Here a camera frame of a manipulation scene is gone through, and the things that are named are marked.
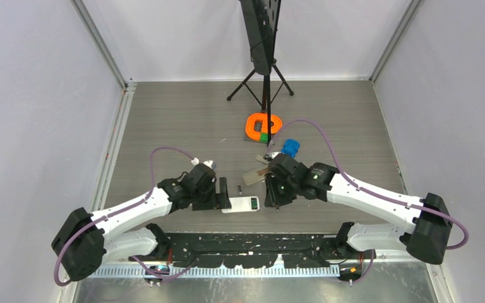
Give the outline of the white air conditioner remote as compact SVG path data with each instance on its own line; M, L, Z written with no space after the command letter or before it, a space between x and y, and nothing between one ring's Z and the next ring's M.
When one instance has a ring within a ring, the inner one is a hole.
M260 209L260 201L257 196L240 196L229 198L231 208L222 209L224 214L253 212Z

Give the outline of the beige remote control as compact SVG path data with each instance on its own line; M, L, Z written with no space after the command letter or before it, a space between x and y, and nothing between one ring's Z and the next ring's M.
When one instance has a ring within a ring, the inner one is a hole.
M258 182L264 181L268 173L268 166L262 166L242 175L243 182L246 186L251 186Z

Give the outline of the beige battery cover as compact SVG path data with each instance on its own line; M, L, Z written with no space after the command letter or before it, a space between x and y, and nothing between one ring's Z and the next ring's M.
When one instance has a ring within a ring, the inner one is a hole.
M257 155L255 159L265 164L268 164L270 162L270 157L268 155Z

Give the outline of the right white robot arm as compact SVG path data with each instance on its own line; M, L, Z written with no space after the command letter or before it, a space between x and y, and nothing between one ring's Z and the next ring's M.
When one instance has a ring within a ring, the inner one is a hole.
M298 197L356 208L382 219L381 224L344 222L332 247L341 258L371 250L405 251L419 261L442 264L453 223L443 199L395 193L363 181L325 163L307 167L290 155L265 155L265 206L280 208Z

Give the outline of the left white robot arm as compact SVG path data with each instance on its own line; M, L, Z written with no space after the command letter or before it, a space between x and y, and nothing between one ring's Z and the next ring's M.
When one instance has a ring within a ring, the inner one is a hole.
M89 213L73 210L51 243L57 256L54 281L59 286L85 279L102 264L132 256L163 260L169 251L164 233L133 228L191 207L194 211L232 207L227 179L217 177L210 162L196 164L181 178L164 179L141 196Z

